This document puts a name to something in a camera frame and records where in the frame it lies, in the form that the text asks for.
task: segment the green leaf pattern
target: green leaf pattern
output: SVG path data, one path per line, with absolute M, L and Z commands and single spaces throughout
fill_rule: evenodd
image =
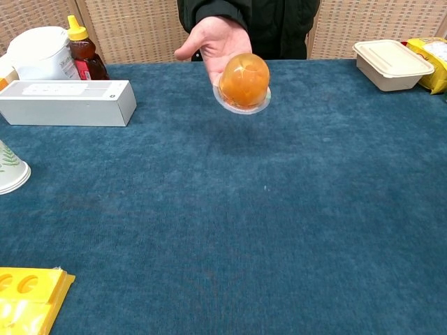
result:
M 1 169 L 3 165 L 16 166 L 19 165 L 19 160 L 17 156 L 9 149 L 8 147 L 4 147 L 3 150 L 0 151 L 0 172 L 5 172 L 5 170 Z

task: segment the hand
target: hand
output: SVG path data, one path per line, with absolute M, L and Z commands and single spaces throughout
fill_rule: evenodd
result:
M 248 33 L 237 22 L 211 16 L 197 23 L 174 55 L 179 61 L 184 61 L 197 50 L 200 50 L 211 83 L 214 83 L 230 59 L 251 52 L 251 43 Z

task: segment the black jacket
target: black jacket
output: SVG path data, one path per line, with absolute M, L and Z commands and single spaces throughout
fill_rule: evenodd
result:
M 205 17 L 223 16 L 248 31 L 253 53 L 264 59 L 305 59 L 305 38 L 320 0 L 177 0 L 177 5 L 188 33 Z

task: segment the white box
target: white box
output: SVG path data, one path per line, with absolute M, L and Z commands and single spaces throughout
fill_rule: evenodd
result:
M 382 91 L 413 88 L 434 66 L 396 40 L 357 42 L 357 67 Z
M 128 80 L 16 80 L 0 92 L 11 125 L 123 127 L 136 106 Z

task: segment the person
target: person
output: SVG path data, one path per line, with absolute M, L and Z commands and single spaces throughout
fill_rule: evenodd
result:
M 320 0 L 177 0 L 189 34 L 179 61 L 202 61 L 211 82 L 245 52 L 268 59 L 306 59 L 305 39 Z

